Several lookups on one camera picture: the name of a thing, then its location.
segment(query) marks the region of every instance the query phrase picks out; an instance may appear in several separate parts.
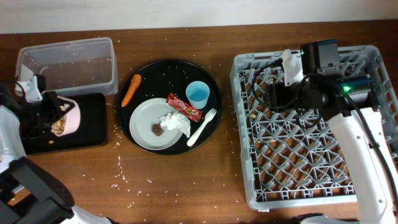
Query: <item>black round tray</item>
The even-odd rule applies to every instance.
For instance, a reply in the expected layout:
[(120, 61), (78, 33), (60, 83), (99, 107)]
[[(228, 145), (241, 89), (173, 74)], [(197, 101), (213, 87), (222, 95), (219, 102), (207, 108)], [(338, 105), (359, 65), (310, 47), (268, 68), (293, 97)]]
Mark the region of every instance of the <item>black round tray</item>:
[[(121, 102), (127, 92), (127, 89), (129, 88), (131, 78), (134, 74), (140, 74), (142, 76), (141, 84), (134, 93), (129, 104), (122, 108)], [(183, 134), (173, 146), (163, 150), (150, 150), (138, 145), (137, 142), (135, 142), (135, 140), (131, 137), (129, 129), (130, 117), (136, 107), (142, 102), (152, 98), (167, 98), (169, 93), (174, 93), (182, 101), (189, 103), (185, 94), (185, 89), (189, 83), (194, 81), (205, 82), (210, 88), (208, 102), (206, 106), (201, 109), (203, 112), (202, 118), (204, 118), (207, 112), (212, 108), (217, 110), (216, 116), (206, 125), (196, 143), (193, 146), (188, 147), (188, 138)], [(221, 108), (222, 102), (220, 89), (210, 74), (194, 63), (177, 59), (167, 59), (152, 62), (140, 68), (138, 71), (133, 72), (124, 81), (124, 84), (119, 91), (119, 99), (116, 106), (121, 128), (127, 138), (141, 149), (161, 155), (181, 154), (204, 143), (214, 132), (218, 122), (220, 121)], [(199, 122), (191, 121), (191, 135), (199, 128), (202, 122), (203, 119), (201, 119)]]

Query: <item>carrot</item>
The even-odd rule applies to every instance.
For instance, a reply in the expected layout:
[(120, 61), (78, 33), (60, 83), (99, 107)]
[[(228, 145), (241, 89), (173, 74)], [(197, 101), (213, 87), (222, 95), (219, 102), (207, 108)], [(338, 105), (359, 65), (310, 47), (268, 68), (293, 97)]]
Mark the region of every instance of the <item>carrot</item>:
[(136, 92), (140, 83), (141, 83), (141, 76), (139, 74), (135, 74), (131, 79), (131, 83), (129, 89), (127, 90), (126, 96), (124, 96), (122, 100), (122, 107), (125, 107), (130, 102), (133, 94)]

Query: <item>wooden table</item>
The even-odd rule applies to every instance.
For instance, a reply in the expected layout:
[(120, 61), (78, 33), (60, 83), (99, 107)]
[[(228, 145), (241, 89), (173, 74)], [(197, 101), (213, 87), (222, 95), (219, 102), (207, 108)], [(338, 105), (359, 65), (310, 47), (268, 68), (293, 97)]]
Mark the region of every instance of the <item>wooden table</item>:
[[(180, 58), (204, 66), (223, 93), (224, 113), (204, 145), (178, 156), (157, 156), (139, 149), (122, 133), (122, 139), (117, 138), (113, 103), (118, 95), (107, 96), (112, 104), (108, 106), (107, 145), (30, 156), (70, 189), (77, 205), (120, 223), (273, 223), (311, 212), (339, 219), (358, 217), (356, 203), (274, 209), (269, 213), (256, 212), (246, 205), (239, 136), (233, 131), (236, 123), (229, 107), (228, 75), (237, 54), (298, 49), (307, 42), (337, 39), (339, 46), (378, 47), (396, 87), (398, 21), (0, 35), (2, 77), (15, 74), (17, 54), (23, 47), (95, 37), (113, 40), (119, 79), (140, 65), (162, 58)], [(118, 156), (126, 180), (115, 177), (121, 171)]]

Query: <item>blue plastic cup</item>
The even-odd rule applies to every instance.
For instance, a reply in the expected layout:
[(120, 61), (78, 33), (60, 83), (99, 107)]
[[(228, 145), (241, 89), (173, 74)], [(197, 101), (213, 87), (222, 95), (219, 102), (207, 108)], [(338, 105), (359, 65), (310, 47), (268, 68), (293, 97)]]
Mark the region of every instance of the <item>blue plastic cup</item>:
[(189, 103), (196, 109), (202, 109), (207, 104), (210, 95), (209, 86), (201, 81), (191, 82), (185, 90)]

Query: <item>plastic bin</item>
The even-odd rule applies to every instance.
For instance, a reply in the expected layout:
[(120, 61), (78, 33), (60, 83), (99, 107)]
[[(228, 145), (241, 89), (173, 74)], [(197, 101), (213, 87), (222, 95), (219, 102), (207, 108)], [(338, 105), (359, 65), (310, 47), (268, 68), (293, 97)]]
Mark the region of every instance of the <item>plastic bin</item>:
[[(382, 127), (391, 156), (397, 163), (398, 101), (383, 59), (375, 46), (339, 47), (346, 74), (368, 75), (382, 105)], [(274, 113), (253, 100), (251, 80), (255, 73), (267, 84), (282, 82), (280, 67), (264, 67), (282, 52), (237, 55), (229, 75), (234, 110), (238, 119), (241, 165), (246, 202), (266, 212), (271, 208), (355, 202), (356, 196), (344, 156), (323, 119), (302, 129), (297, 112)], [(317, 111), (299, 116), (302, 126), (312, 123)]]
[(107, 37), (24, 47), (17, 61), (19, 81), (30, 80), (26, 68), (45, 76), (45, 90), (60, 96), (118, 92), (118, 66)]

